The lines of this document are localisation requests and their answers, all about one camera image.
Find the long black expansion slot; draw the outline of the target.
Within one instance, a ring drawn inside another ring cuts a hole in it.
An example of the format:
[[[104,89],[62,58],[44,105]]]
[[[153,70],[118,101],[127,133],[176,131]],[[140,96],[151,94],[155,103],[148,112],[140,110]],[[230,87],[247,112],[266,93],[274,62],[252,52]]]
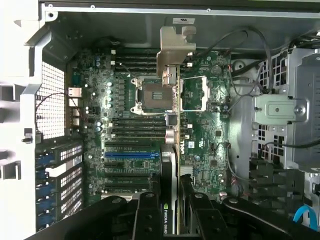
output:
[[[107,174],[105,176],[107,179],[118,179],[118,180],[132,180],[132,181],[140,181],[147,180],[149,178],[148,174],[137,174],[137,173],[126,173],[126,174]]]
[[[150,185],[147,183],[107,183],[104,185],[106,189],[149,189]]]
[[[148,142],[128,142],[128,141],[106,141],[104,143],[105,147],[119,147],[119,148],[151,148],[152,144]]]

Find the white expansion slot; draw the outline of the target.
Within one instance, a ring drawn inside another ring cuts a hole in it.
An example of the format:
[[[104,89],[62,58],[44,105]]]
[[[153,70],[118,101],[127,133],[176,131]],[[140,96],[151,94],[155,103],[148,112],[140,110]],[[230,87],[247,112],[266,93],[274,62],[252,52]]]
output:
[[[117,196],[117,197],[120,197],[120,198],[123,198],[125,199],[127,202],[131,201],[132,198],[133,198],[133,195],[132,194],[120,194],[120,195],[115,195],[115,194],[102,194],[101,195],[101,199],[105,199],[107,197],[112,197],[112,196]]]

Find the silver chipset heat sink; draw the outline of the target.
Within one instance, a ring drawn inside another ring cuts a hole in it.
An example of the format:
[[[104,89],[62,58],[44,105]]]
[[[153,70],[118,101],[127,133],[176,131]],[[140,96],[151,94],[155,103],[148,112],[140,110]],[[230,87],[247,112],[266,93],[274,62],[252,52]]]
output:
[[[180,167],[180,176],[190,175],[190,178],[194,179],[194,167],[192,165],[182,165]]]

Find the blue expansion slot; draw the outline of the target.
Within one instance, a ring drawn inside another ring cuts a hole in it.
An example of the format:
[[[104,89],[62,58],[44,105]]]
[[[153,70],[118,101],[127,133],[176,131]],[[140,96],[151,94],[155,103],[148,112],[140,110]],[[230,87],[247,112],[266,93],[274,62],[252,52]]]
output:
[[[154,159],[160,156],[159,152],[105,152],[105,158],[145,158]]]

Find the green motherboard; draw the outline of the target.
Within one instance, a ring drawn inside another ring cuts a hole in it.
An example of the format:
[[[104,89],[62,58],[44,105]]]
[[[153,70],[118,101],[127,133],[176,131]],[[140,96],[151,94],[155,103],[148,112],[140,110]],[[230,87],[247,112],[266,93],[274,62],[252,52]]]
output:
[[[149,189],[107,189],[105,184],[149,184],[146,180],[105,178],[113,174],[161,173],[161,147],[164,140],[114,139],[108,123],[112,118],[161,118],[159,115],[137,115],[130,111],[134,105],[135,88],[128,73],[115,72],[108,61],[116,56],[113,49],[85,49],[78,53],[72,65],[70,88],[82,88],[80,125],[74,126],[84,144],[84,199],[87,204],[101,200],[102,194],[135,194]],[[222,68],[213,75],[214,65]],[[220,198],[230,188],[226,149],[230,144],[231,85],[229,56],[211,52],[204,58],[188,57],[180,66],[180,167],[193,166],[191,184],[196,191]],[[152,147],[106,147],[105,142],[151,143]],[[159,157],[105,157],[105,152],[159,152]],[[118,162],[116,168],[105,168],[105,162]]]

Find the CPU socket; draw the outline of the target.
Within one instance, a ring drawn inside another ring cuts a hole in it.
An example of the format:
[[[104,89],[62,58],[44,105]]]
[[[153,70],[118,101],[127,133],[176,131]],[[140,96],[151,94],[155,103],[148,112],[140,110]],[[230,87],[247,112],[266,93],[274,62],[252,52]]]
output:
[[[132,78],[134,85],[134,105],[130,108],[133,114],[140,116],[161,115],[173,109],[173,90],[162,85],[162,80],[155,76]]]

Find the perforated metal disk cage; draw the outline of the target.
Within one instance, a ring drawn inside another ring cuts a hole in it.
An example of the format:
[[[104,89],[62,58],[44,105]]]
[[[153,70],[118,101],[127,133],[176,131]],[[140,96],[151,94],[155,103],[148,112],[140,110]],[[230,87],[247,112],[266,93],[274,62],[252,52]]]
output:
[[[320,49],[284,50],[265,61],[260,84],[273,89],[254,99],[257,154],[285,168],[320,172]]]

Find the thin metal locking lever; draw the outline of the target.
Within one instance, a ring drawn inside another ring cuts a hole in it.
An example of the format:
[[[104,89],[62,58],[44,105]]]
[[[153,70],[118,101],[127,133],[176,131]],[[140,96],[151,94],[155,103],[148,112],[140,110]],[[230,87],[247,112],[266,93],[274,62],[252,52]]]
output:
[[[119,65],[123,67],[131,77],[133,77],[134,79],[137,78],[122,62],[120,62]]]

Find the black and grey PC case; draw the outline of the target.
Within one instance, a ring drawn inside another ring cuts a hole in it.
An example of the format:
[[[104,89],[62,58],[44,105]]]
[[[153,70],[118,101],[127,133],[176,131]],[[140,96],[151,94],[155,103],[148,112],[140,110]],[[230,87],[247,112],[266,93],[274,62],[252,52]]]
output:
[[[21,109],[26,125],[23,142],[30,145],[33,160],[28,175],[35,188],[34,234],[96,203],[85,201],[84,140],[72,125],[71,109],[76,107],[69,106],[76,55],[97,49],[161,50],[162,27],[175,27],[177,34],[194,27],[196,32],[186,40],[195,44],[195,51],[183,63],[211,52],[229,56],[231,113],[226,148],[230,187],[219,198],[193,189],[218,203],[227,197],[245,199],[303,226],[302,240],[320,240],[320,172],[285,168],[260,158],[258,124],[253,121],[254,99],[273,89],[272,66],[269,86],[260,84],[263,63],[284,50],[320,50],[320,2],[227,0],[221,6],[209,0],[41,0],[40,9],[43,24],[29,40],[35,82],[28,89],[35,106]],[[172,24],[180,17],[195,22]],[[181,176],[179,234],[164,233],[158,174],[162,223],[158,240],[202,240],[184,219]]]

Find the white case label sticker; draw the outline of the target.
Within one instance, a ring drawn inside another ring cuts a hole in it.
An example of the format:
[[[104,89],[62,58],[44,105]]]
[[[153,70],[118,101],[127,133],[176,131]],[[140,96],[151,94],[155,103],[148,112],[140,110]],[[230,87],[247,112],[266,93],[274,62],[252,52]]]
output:
[[[193,25],[195,23],[195,18],[190,17],[174,17],[172,19],[172,24],[174,25]]]

